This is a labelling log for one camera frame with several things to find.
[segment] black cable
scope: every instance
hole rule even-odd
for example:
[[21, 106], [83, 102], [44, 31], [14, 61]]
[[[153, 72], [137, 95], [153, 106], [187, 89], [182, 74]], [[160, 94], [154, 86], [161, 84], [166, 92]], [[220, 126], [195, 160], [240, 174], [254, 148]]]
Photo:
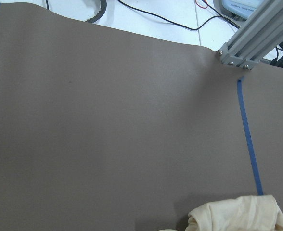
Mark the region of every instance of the black cable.
[[276, 47], [277, 49], [279, 49], [280, 51], [283, 51], [283, 49]]
[[276, 60], [277, 60], [277, 59], [278, 59], [278, 56], [279, 56], [279, 54], [278, 54], [278, 48], [275, 47], [275, 49], [276, 49]]
[[185, 25], [182, 25], [182, 24], [179, 24], [179, 23], [175, 23], [175, 22], [173, 22], [173, 21], [170, 21], [170, 20], [168, 20], [168, 19], [166, 19], [166, 18], [163, 18], [162, 16], [159, 16], [159, 15], [157, 15], [157, 14], [155, 14], [155, 13], [143, 11], [143, 10], [141, 10], [141, 9], [138, 9], [138, 8], [135, 8], [135, 7], [132, 7], [132, 6], [129, 6], [129, 5], [125, 4], [124, 2], [122, 2], [121, 0], [118, 0], [118, 2], [120, 2], [122, 5], [124, 5], [124, 6], [126, 6], [126, 7], [129, 7], [129, 8], [131, 8], [131, 9], [133, 9], [133, 10], [136, 10], [136, 11], [139, 11], [139, 12], [143, 12], [143, 13], [147, 13], [147, 14], [150, 14], [150, 15], [153, 15], [153, 16], [158, 17], [158, 18], [161, 18], [161, 19], [163, 19], [163, 20], [165, 20], [165, 21], [167, 21], [167, 22], [169, 22], [169, 23], [172, 23], [172, 24], [177, 25], [177, 26], [181, 26], [181, 27], [183, 27], [183, 28], [186, 28], [186, 29], [192, 30], [192, 31], [199, 30], [200, 28], [202, 28], [207, 22], [209, 22], [209, 21], [210, 21], [211, 19], [213, 19], [213, 18], [224, 18], [224, 16], [222, 16], [222, 15], [216, 15], [216, 16], [213, 16], [213, 17], [209, 18], [208, 20], [206, 20], [206, 21], [205, 21], [204, 23], [202, 23], [202, 25], [199, 26], [198, 28], [191, 28], [191, 27], [188, 27], [188, 26], [185, 26]]
[[283, 66], [283, 55], [281, 56], [281, 58], [277, 61], [276, 66]]
[[50, 10], [50, 7], [49, 7], [49, 2], [47, 0], [46, 1], [46, 9]]
[[226, 22], [228, 22], [230, 25], [234, 26], [235, 28], [239, 29], [240, 26], [237, 25], [236, 23], [234, 23], [231, 19], [226, 18], [225, 16], [223, 16], [220, 12], [218, 12], [216, 9], [214, 9], [212, 6], [210, 6], [207, 1], [203, 0], [203, 3], [205, 3], [209, 8], [211, 8], [212, 10], [214, 10], [219, 16], [221, 16], [223, 19], [226, 20]]

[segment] white tile floor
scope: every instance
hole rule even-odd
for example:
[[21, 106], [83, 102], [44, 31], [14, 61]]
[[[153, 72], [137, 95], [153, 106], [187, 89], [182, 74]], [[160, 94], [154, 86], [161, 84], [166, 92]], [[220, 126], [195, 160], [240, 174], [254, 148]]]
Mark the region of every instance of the white tile floor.
[[[128, 5], [149, 11], [171, 21], [198, 27], [205, 20], [215, 15], [211, 9], [202, 9], [195, 5], [194, 0], [123, 0]], [[45, 0], [0, 0], [2, 3], [29, 2], [46, 8]], [[98, 12], [98, 3], [94, 0], [48, 0], [50, 10], [72, 19], [86, 21]], [[171, 25], [157, 17], [131, 10], [117, 0], [107, 0], [107, 9], [103, 17], [96, 22], [108, 26], [158, 39], [201, 45], [214, 51], [228, 41], [236, 29], [225, 21], [215, 18], [199, 31], [190, 31]], [[265, 56], [272, 60], [276, 51]]]

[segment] cream cloth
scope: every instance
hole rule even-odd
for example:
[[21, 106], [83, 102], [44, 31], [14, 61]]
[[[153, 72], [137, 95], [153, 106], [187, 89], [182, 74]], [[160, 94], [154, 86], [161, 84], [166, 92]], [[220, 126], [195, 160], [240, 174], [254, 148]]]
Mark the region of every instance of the cream cloth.
[[282, 231], [283, 213], [271, 195], [242, 196], [195, 208], [188, 223], [185, 231]]

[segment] red wire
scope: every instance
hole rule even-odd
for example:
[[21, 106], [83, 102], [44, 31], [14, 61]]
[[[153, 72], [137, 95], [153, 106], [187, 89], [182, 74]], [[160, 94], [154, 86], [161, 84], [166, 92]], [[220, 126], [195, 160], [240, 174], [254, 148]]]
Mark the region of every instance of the red wire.
[[199, 6], [200, 8], [203, 8], [203, 9], [206, 9], [206, 8], [208, 7], [208, 5], [207, 5], [206, 7], [199, 5], [199, 4], [197, 3], [197, 0], [195, 0], [195, 3], [196, 3], [197, 6]]

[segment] metal bracket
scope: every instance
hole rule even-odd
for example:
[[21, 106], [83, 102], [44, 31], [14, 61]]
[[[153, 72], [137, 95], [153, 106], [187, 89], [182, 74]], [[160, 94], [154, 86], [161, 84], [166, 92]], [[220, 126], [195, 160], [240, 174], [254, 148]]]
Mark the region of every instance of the metal bracket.
[[283, 1], [264, 0], [219, 50], [223, 64], [251, 70], [283, 41]]

